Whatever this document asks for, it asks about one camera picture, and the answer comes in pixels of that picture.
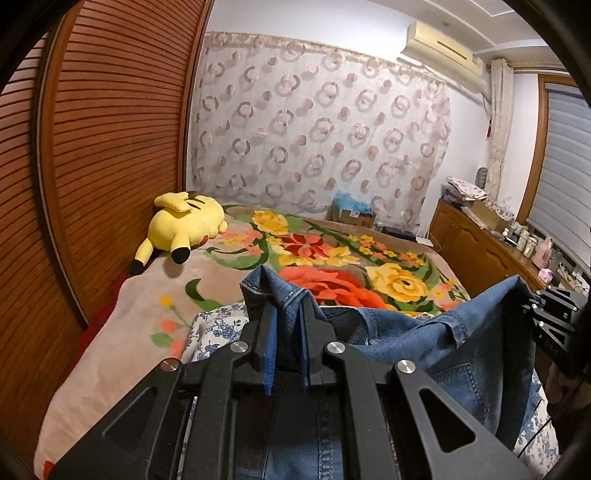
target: gray roller blind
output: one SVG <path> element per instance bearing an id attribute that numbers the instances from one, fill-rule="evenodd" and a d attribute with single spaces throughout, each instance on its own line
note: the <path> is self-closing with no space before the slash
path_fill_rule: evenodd
<path id="1" fill-rule="evenodd" d="M 546 84 L 548 141 L 528 223 L 590 273 L 591 109 L 573 87 Z"/>

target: jeans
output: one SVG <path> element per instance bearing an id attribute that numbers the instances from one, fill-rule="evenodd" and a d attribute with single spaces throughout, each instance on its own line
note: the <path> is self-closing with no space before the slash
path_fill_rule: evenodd
<path id="1" fill-rule="evenodd" d="M 264 265 L 241 287 L 250 319 L 260 318 L 264 304 L 274 299 L 276 366 L 297 369 L 298 311 L 311 293 Z M 412 360 L 512 449 L 539 402 L 531 381 L 535 346 L 521 308 L 531 295 L 516 275 L 428 321 L 388 310 L 319 307 L 312 301 L 316 317 L 347 332 L 349 344 L 374 361 Z M 343 478 L 336 397 L 318 398 L 276 385 L 273 395 L 241 400 L 237 419 L 237 479 Z"/>

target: air conditioner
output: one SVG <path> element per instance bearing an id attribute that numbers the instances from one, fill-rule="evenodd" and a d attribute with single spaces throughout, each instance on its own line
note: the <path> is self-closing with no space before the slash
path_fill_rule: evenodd
<path id="1" fill-rule="evenodd" d="M 408 27 L 403 55 L 431 67 L 474 93 L 486 90 L 483 63 L 464 45 L 421 22 Z"/>

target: pink bottle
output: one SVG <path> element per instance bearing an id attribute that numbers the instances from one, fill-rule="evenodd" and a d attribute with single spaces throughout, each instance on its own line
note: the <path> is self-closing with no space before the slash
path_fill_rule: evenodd
<path id="1" fill-rule="evenodd" d="M 544 242 L 538 247 L 537 251 L 535 252 L 534 258 L 532 258 L 531 261 L 539 269 L 548 268 L 551 256 L 552 239 L 549 236 L 547 236 Z"/>

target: black ear tip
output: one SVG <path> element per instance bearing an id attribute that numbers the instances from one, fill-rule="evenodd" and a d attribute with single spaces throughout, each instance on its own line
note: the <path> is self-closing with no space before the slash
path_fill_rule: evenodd
<path id="1" fill-rule="evenodd" d="M 139 261 L 137 258 L 134 258 L 133 262 L 129 266 L 129 275 L 139 275 L 144 271 L 144 264 Z"/>
<path id="2" fill-rule="evenodd" d="M 188 247 L 175 248 L 170 252 L 174 263 L 178 265 L 185 263 L 189 259 L 189 255 L 191 255 L 191 249 Z"/>

